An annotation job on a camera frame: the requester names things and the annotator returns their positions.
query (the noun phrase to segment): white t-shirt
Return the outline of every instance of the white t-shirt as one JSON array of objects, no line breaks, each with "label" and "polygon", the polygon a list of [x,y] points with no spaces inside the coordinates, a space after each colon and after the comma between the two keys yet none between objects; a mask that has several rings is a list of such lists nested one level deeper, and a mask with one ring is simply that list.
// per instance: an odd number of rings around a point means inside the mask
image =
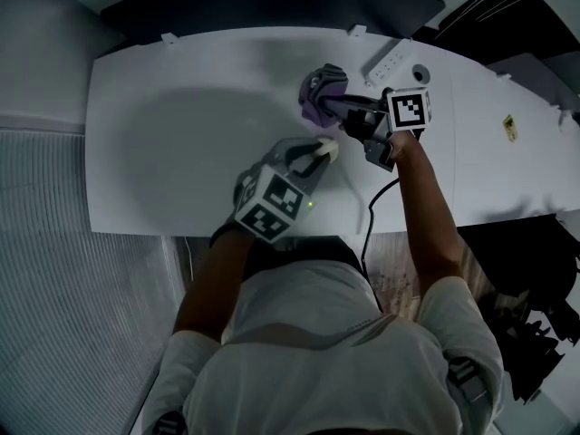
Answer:
[{"label": "white t-shirt", "polygon": [[498,411],[501,355],[457,277],[429,289],[415,324],[382,314],[344,263],[263,271],[242,285],[222,343],[195,332],[171,337],[143,410],[145,433],[169,411],[182,412],[189,435],[460,433],[444,353],[478,366]]}]

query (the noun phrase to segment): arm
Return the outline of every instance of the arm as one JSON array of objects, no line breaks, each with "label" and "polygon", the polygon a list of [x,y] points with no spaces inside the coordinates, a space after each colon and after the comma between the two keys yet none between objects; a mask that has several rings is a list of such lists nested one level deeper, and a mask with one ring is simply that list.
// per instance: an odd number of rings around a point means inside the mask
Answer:
[{"label": "arm", "polygon": [[421,294],[439,279],[461,276],[463,245],[423,147],[408,131],[391,138],[409,246]]},{"label": "arm", "polygon": [[253,243],[254,236],[236,230],[216,240],[181,302],[174,334],[190,330],[221,341],[236,307],[247,254]]}]

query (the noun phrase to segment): hand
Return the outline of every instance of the hand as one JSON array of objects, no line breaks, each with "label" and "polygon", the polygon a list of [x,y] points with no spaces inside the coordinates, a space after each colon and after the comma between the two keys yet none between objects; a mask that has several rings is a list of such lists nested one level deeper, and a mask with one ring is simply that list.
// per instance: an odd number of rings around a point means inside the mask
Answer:
[{"label": "hand", "polygon": [[237,232],[238,234],[243,235],[244,238],[247,239],[253,240],[255,238],[254,234],[252,234],[248,229],[246,229],[244,226],[242,226],[240,223],[236,221],[236,209],[237,204],[239,200],[242,198],[242,194],[244,193],[245,188],[244,181],[250,180],[250,178],[259,170],[260,166],[261,164],[258,162],[254,166],[252,166],[251,169],[242,172],[237,177],[237,182],[236,185],[234,186],[233,192],[234,197],[232,198],[234,208],[227,217],[226,221],[220,227],[218,227],[217,230],[214,232],[214,234],[211,236],[211,239],[209,240],[210,247],[214,246],[215,243],[218,241],[218,239],[221,239],[225,235],[230,234],[232,232]]},{"label": "hand", "polygon": [[395,161],[395,163],[406,150],[418,144],[417,139],[415,139],[410,130],[394,132],[389,138],[389,142],[392,145],[391,160]]}]

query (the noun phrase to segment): fiducial marker cube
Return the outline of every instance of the fiducial marker cube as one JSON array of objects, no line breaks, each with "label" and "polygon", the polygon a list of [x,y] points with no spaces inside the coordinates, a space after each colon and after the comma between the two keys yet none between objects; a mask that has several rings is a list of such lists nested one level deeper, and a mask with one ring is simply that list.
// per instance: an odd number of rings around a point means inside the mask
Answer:
[{"label": "fiducial marker cube", "polygon": [[391,131],[424,129],[431,122],[431,105],[426,87],[387,92]]},{"label": "fiducial marker cube", "polygon": [[267,243],[274,243],[312,205],[308,195],[264,165],[244,186],[235,220]]}]

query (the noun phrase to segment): yellow sticker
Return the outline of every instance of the yellow sticker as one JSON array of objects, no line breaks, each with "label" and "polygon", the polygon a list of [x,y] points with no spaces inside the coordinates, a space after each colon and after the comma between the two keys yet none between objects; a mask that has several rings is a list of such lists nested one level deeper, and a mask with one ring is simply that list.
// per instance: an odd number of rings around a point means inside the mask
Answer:
[{"label": "yellow sticker", "polygon": [[504,119],[504,129],[506,130],[507,139],[509,141],[517,140],[516,123],[514,122],[514,118],[511,117],[511,114]]}]

